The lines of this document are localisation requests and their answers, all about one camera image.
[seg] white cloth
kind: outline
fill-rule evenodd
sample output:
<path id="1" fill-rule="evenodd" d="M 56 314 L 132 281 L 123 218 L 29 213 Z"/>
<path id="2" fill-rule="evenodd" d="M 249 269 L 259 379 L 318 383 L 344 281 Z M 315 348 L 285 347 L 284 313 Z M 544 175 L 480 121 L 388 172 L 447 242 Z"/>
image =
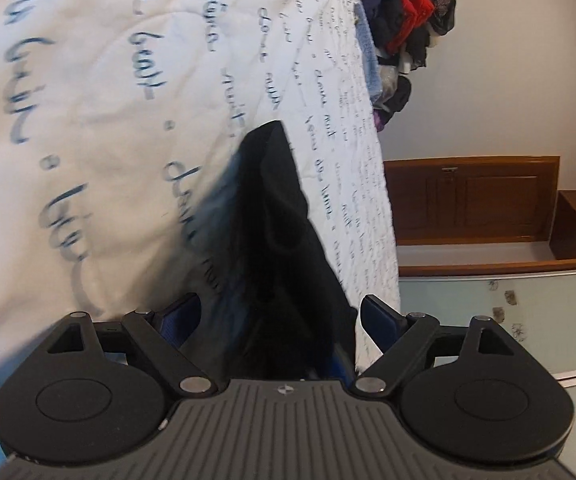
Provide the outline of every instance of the white cloth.
<path id="1" fill-rule="evenodd" d="M 193 211 L 275 119 L 350 303 L 398 307 L 353 23 L 353 0 L 0 0 L 0 384 L 69 312 L 116 319 L 184 288 L 209 308 L 219 263 Z M 379 351 L 357 330 L 365 367 Z"/>

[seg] crosshair logo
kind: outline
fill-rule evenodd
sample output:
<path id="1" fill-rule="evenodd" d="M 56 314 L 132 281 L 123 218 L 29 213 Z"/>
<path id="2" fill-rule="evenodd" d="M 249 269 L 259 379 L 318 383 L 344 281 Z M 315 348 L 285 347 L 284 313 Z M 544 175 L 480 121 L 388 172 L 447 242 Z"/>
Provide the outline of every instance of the crosshair logo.
<path id="1" fill-rule="evenodd" d="M 289 396 L 294 391 L 294 388 L 289 384 L 284 384 L 283 386 L 279 386 L 277 391 L 284 396 Z"/>

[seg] silver screw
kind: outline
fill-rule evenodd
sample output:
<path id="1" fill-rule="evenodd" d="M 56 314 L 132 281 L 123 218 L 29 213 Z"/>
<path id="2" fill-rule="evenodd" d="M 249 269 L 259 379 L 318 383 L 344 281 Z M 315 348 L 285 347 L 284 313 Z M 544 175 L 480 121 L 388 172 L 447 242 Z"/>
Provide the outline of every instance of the silver screw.
<path id="1" fill-rule="evenodd" d="M 212 383 L 205 377 L 186 377 L 179 383 L 179 387 L 189 394 L 204 394 L 212 387 Z"/>
<path id="2" fill-rule="evenodd" d="M 367 394 L 378 394 L 386 389 L 385 381 L 378 377 L 361 377 L 357 379 L 354 386 L 357 390 L 366 392 Z"/>

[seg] white bedsheet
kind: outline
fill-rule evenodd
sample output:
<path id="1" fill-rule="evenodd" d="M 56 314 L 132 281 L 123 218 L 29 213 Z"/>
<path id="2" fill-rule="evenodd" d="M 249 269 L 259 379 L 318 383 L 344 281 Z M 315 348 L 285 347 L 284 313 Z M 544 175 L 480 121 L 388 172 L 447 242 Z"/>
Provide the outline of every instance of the white bedsheet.
<path id="1" fill-rule="evenodd" d="M 353 19 L 352 0 L 0 0 L 0 384 L 67 313 L 148 301 L 180 222 L 201 238 L 193 208 L 275 119 L 350 303 L 398 308 Z M 218 262 L 187 254 L 218 286 Z M 357 330 L 365 367 L 379 351 Z"/>

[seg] gray cloth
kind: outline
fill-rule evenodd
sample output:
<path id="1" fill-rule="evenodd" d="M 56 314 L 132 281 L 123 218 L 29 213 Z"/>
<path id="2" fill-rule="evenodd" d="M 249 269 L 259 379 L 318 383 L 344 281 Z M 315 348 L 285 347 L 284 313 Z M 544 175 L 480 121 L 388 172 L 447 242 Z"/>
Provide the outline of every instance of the gray cloth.
<path id="1" fill-rule="evenodd" d="M 354 13 L 357 17 L 356 30 L 359 47 L 363 54 L 363 73 L 366 78 L 366 86 L 370 94 L 370 101 L 373 103 L 381 95 L 381 77 L 379 76 L 379 63 L 377 54 L 372 42 L 372 34 L 368 25 L 368 18 L 363 10 L 363 6 L 357 4 L 354 6 Z"/>

